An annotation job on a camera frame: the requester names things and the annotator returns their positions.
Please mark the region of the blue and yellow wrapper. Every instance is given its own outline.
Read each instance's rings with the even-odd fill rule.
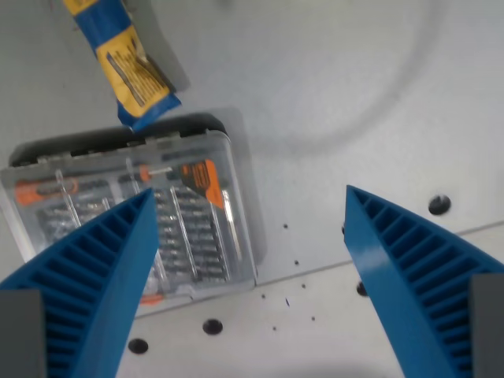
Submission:
[[[117,98],[117,116],[134,131],[180,104],[149,63],[121,0],[64,0]]]

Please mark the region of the orange label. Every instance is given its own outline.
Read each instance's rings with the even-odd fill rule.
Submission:
[[[210,203],[220,209],[224,208],[221,186],[217,176],[217,169],[211,160],[200,161],[194,164],[183,165],[180,169],[182,182],[196,193],[206,197]]]

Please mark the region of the orange screwdriver handle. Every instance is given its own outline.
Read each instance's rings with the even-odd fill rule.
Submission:
[[[74,178],[65,179],[67,193],[77,192],[79,184]],[[15,186],[16,201],[22,206],[40,202],[48,198],[61,195],[61,185],[55,180],[46,181],[18,181]]]
[[[155,294],[155,295],[144,295],[140,299],[140,305],[143,306],[154,306],[157,305],[158,303],[163,302],[165,297],[161,294]]]
[[[139,166],[139,171],[140,171],[140,179],[142,179],[142,181],[144,183],[146,183],[147,181],[150,181],[150,178],[152,176],[149,173],[149,166],[148,165],[141,164]]]

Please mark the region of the screwdriver bit set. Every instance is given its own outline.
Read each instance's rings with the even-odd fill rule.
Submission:
[[[141,314],[255,285],[229,139],[222,132],[44,159],[0,175],[2,208],[25,260],[152,187],[160,245]]]

